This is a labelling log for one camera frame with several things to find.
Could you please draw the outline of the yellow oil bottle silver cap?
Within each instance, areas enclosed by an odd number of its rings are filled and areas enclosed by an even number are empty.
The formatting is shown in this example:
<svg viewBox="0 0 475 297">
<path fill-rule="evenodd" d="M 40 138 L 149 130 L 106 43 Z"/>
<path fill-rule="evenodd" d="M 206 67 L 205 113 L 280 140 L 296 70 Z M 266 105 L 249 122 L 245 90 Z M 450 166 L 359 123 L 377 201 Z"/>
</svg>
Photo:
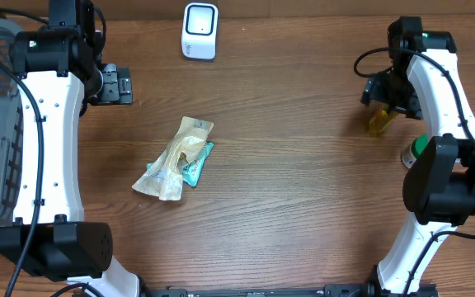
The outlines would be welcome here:
<svg viewBox="0 0 475 297">
<path fill-rule="evenodd" d="M 388 109 L 388 105 L 381 105 L 369 121 L 369 133 L 372 136 L 380 136 L 397 115 L 398 113 L 396 111 L 390 111 Z"/>
</svg>

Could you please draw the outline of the green lid jar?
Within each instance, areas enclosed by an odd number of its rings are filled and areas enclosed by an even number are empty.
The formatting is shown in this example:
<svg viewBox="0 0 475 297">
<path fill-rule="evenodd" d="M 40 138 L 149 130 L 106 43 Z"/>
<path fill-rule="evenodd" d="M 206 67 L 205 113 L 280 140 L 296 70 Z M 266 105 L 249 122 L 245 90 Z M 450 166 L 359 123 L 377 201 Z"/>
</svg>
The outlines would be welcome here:
<svg viewBox="0 0 475 297">
<path fill-rule="evenodd" d="M 426 145 L 428 144 L 428 137 L 422 134 L 414 139 L 408 146 L 406 146 L 400 154 L 403 165 L 411 168 L 418 157 L 422 154 Z"/>
</svg>

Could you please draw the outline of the brown snack package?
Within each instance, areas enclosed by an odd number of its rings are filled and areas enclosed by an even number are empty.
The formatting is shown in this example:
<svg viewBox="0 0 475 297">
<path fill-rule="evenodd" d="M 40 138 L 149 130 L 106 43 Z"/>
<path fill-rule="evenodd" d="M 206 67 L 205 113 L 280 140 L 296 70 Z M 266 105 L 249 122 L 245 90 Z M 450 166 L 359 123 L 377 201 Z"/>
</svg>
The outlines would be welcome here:
<svg viewBox="0 0 475 297">
<path fill-rule="evenodd" d="M 184 116 L 179 130 L 163 153 L 132 185 L 132 189 L 163 201 L 179 201 L 183 187 L 183 168 L 201 153 L 214 124 Z"/>
</svg>

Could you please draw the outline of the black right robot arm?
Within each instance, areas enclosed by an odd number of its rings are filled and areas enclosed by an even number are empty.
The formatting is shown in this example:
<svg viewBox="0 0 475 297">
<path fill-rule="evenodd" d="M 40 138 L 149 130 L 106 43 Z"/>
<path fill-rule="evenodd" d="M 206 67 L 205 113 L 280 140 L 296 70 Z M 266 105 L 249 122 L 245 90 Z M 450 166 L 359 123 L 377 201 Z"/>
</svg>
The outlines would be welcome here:
<svg viewBox="0 0 475 297">
<path fill-rule="evenodd" d="M 355 296 L 436 296 L 421 285 L 424 270 L 450 236 L 475 216 L 475 116 L 460 82 L 457 47 L 448 31 L 426 31 L 418 16 L 388 27 L 383 51 L 391 67 L 367 73 L 361 101 L 382 103 L 371 125 L 382 130 L 394 113 L 423 120 L 427 144 L 409 168 L 402 188 L 408 215 L 386 257 Z"/>
</svg>

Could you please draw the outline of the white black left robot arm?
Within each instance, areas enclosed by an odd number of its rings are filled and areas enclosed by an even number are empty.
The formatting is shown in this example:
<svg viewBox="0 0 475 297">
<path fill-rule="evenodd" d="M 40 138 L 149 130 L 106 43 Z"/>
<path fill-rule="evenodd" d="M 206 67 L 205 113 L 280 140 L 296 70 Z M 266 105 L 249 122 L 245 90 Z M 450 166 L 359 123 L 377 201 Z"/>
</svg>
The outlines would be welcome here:
<svg viewBox="0 0 475 297">
<path fill-rule="evenodd" d="M 106 43 L 98 7 L 53 1 L 37 31 L 19 32 L 10 77 L 23 114 L 22 171 L 12 223 L 0 253 L 17 271 L 90 296 L 141 296 L 143 282 L 114 258 L 111 228 L 85 219 L 78 185 L 78 124 L 88 106 L 129 105 L 127 68 L 101 60 Z"/>
</svg>

